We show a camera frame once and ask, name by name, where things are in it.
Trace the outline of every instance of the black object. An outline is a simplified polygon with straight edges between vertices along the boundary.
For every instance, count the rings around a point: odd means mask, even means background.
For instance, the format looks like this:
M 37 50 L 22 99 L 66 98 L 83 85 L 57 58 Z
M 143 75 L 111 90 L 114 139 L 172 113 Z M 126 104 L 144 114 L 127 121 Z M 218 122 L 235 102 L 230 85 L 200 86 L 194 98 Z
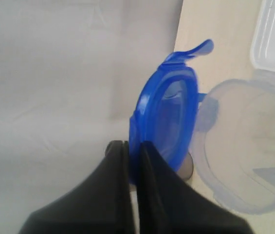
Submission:
M 252 234 L 247 222 L 216 206 L 173 172 L 151 142 L 140 148 L 137 197 L 142 234 Z M 135 233 L 128 143 L 112 141 L 79 186 L 33 212 L 19 234 Z

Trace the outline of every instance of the wooden table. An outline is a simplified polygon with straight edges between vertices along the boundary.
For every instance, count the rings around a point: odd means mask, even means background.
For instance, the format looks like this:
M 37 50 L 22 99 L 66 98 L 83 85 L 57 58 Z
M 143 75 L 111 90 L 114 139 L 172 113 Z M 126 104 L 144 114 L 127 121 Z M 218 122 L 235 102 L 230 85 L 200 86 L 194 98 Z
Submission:
M 261 0 L 184 0 L 175 50 L 188 50 L 205 39 L 212 39 L 214 51 L 189 61 L 199 77 L 200 92 L 209 92 L 220 82 L 250 79 L 253 67 L 250 47 Z M 215 202 L 213 192 L 194 173 L 191 186 Z M 275 234 L 275 212 L 247 215 L 256 234 Z

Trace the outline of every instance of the blue plastic lid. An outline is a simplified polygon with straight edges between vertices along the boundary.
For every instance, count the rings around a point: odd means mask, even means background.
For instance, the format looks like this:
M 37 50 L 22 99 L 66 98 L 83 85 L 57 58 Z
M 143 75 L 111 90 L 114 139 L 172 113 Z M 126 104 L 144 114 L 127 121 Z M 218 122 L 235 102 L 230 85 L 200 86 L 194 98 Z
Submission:
M 130 118 L 129 151 L 138 165 L 139 146 L 151 141 L 173 170 L 178 170 L 188 152 L 198 109 L 195 71 L 186 60 L 209 54 L 212 40 L 196 48 L 170 54 L 144 86 Z

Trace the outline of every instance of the clear plastic lid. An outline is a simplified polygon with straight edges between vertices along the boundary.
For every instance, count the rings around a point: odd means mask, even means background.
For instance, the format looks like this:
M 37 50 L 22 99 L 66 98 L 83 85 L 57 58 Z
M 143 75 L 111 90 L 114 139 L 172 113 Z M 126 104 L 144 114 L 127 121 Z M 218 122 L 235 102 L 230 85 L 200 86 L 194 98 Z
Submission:
M 185 61 L 212 50 L 213 42 L 206 40 L 192 50 L 174 52 L 149 78 L 130 118 L 133 167 L 138 165 L 140 143 L 151 141 L 170 167 L 179 169 L 188 153 L 199 98 L 196 74 Z
M 275 87 L 228 80 L 201 103 L 191 143 L 197 171 L 221 204 L 275 210 Z

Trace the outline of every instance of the light wood surface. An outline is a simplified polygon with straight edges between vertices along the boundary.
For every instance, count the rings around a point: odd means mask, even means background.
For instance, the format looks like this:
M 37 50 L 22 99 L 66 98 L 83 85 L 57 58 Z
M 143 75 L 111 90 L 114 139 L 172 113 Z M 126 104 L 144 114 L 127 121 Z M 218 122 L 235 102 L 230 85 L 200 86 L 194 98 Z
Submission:
M 260 6 L 261 0 L 183 1 L 175 50 L 191 49 L 205 39 L 215 44 L 211 54 L 188 62 L 197 72 L 200 92 L 209 92 L 227 79 L 252 77 L 250 47 Z M 216 203 L 213 192 L 196 173 L 191 186 Z M 275 212 L 237 214 L 248 220 L 256 234 L 275 234 Z

